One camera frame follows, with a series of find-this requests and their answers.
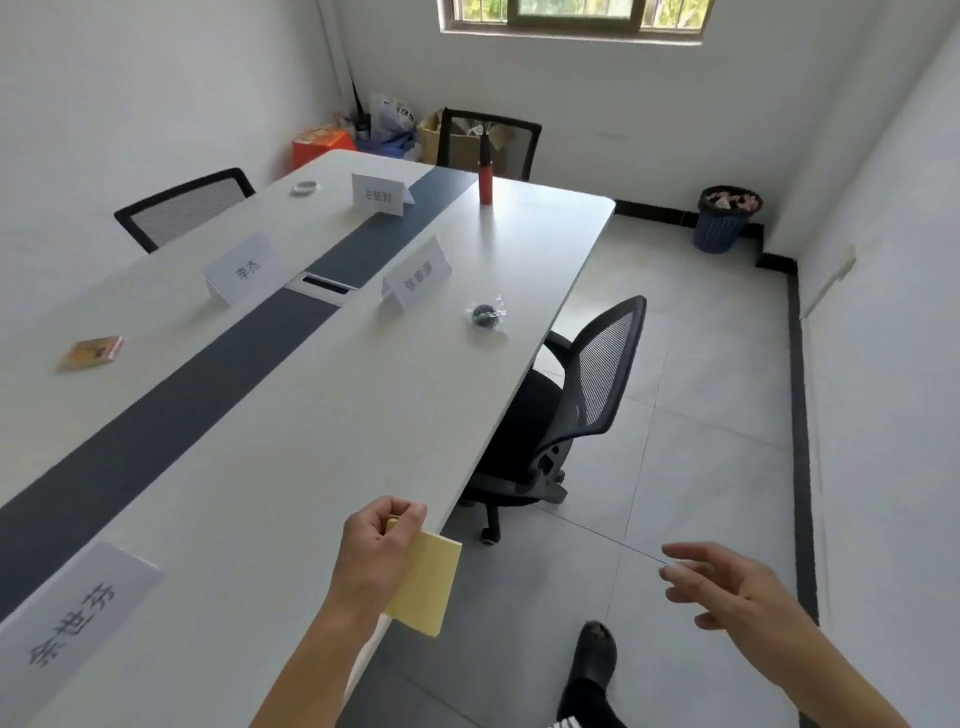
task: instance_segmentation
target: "white wall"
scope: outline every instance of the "white wall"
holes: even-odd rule
[[[340,0],[358,86],[544,125],[533,180],[695,209],[736,183],[772,220],[885,0],[718,0],[700,47],[441,34],[436,0]]]
[[[798,257],[827,220],[960,14],[957,0],[889,0],[836,92],[765,246]]]
[[[0,337],[144,255],[115,210],[226,167],[284,174],[330,120],[328,66],[314,0],[0,5]]]
[[[960,716],[960,25],[800,260],[818,589],[915,726]]]

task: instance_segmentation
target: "hand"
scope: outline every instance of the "hand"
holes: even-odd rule
[[[668,544],[663,553],[688,560],[660,569],[660,578],[673,584],[666,598],[705,607],[694,623],[727,630],[751,665],[788,693],[832,652],[827,638],[765,564],[717,544]]]
[[[384,535],[387,521],[399,521]],[[423,526],[426,506],[380,497],[344,523],[337,563],[320,617],[353,625],[364,642],[403,581],[414,536]]]

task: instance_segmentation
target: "black shoe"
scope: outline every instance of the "black shoe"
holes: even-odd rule
[[[589,680],[605,692],[615,668],[616,642],[610,630],[598,621],[587,622],[580,630],[567,686],[575,680]]]

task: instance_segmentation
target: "chair armrest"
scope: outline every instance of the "chair armrest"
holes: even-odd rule
[[[557,357],[557,361],[559,361],[560,365],[566,369],[566,365],[570,361],[570,347],[572,347],[573,344],[567,339],[564,339],[556,331],[550,331],[547,333],[546,339],[543,341],[543,345],[550,351],[550,353]]]

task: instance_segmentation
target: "white stripe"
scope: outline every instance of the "white stripe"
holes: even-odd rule
[[[580,728],[580,723],[573,716],[564,718],[559,723],[554,723],[550,728]]]

